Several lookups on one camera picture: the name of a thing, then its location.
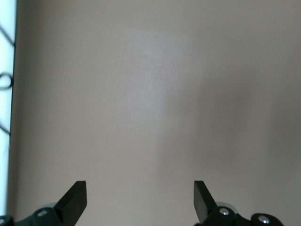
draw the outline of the silver bolt head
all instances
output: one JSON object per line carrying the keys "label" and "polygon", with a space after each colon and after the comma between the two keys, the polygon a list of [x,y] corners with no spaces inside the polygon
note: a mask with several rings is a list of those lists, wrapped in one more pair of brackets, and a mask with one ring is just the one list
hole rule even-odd
{"label": "silver bolt head", "polygon": [[269,219],[264,215],[259,216],[258,219],[264,224],[269,224]]}
{"label": "silver bolt head", "polygon": [[220,213],[225,216],[230,214],[229,210],[226,208],[220,208]]}
{"label": "silver bolt head", "polygon": [[38,216],[38,217],[42,217],[42,216],[44,216],[45,214],[47,214],[47,211],[46,211],[46,210],[41,210],[41,211],[37,214],[37,216]]}

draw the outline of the window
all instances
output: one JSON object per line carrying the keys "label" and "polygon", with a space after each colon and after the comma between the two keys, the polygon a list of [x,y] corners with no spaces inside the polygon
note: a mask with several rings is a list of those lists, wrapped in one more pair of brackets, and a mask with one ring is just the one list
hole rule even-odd
{"label": "window", "polygon": [[6,213],[16,0],[0,1],[0,215]]}

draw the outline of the black mechanical arm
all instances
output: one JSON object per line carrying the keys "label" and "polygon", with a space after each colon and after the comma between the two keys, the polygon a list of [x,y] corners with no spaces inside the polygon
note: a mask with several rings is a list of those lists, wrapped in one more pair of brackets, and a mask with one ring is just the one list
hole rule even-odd
{"label": "black mechanical arm", "polygon": [[256,213],[247,220],[229,207],[218,206],[203,181],[194,182],[193,201],[200,221],[195,226],[283,226],[269,214]]}
{"label": "black mechanical arm", "polygon": [[[0,226],[74,226],[87,206],[85,181],[77,181],[54,207],[44,207],[24,220],[0,216]],[[203,181],[194,182],[195,226],[283,226],[272,215],[256,213],[247,220],[227,206],[218,206]]]}
{"label": "black mechanical arm", "polygon": [[77,181],[54,207],[38,209],[24,220],[0,217],[0,226],[74,226],[87,206],[85,181]]}

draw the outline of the black wire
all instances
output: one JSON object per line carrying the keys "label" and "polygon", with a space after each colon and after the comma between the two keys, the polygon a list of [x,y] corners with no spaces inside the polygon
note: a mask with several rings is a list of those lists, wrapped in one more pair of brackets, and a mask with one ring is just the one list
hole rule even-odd
{"label": "black wire", "polygon": [[10,73],[8,73],[8,72],[3,72],[3,73],[1,73],[1,74],[0,74],[0,79],[1,79],[1,77],[4,77],[4,76],[9,77],[10,83],[9,83],[9,85],[4,86],[4,87],[1,87],[1,86],[0,86],[0,90],[6,90],[6,89],[9,89],[9,88],[13,87],[13,85],[14,85],[14,78],[13,78],[13,76],[12,76]]}
{"label": "black wire", "polygon": [[[13,40],[9,37],[9,35],[5,32],[5,30],[1,27],[1,25],[0,25],[0,32],[3,34],[3,36],[6,38],[6,40],[7,40],[12,46],[15,46],[15,43],[14,43]],[[13,87],[13,85],[14,85],[14,78],[13,78],[13,76],[12,76],[10,73],[8,73],[8,72],[2,72],[2,73],[0,74],[0,78],[1,78],[1,77],[4,77],[4,76],[9,77],[10,83],[9,83],[7,86],[0,87],[0,90],[6,90],[6,89],[9,89],[9,88]],[[0,123],[0,129],[1,129],[4,133],[10,135],[10,131],[9,131],[8,129],[6,129],[1,123]]]}
{"label": "black wire", "polygon": [[8,129],[6,129],[3,125],[1,125],[1,123],[0,123],[0,129],[1,129],[4,133],[10,135],[10,131],[9,131]]}
{"label": "black wire", "polygon": [[0,32],[3,34],[3,36],[7,39],[7,41],[8,41],[12,46],[15,46],[14,41],[11,40],[11,38],[10,38],[9,35],[5,32],[5,30],[1,27],[1,25],[0,25]]}

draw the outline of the beige wall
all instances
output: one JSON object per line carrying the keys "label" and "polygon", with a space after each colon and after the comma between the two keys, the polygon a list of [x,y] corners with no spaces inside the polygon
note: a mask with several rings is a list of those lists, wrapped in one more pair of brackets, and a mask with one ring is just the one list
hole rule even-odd
{"label": "beige wall", "polygon": [[299,0],[30,0],[18,14],[17,219],[86,180],[79,226],[192,226],[202,179],[247,219],[301,222]]}

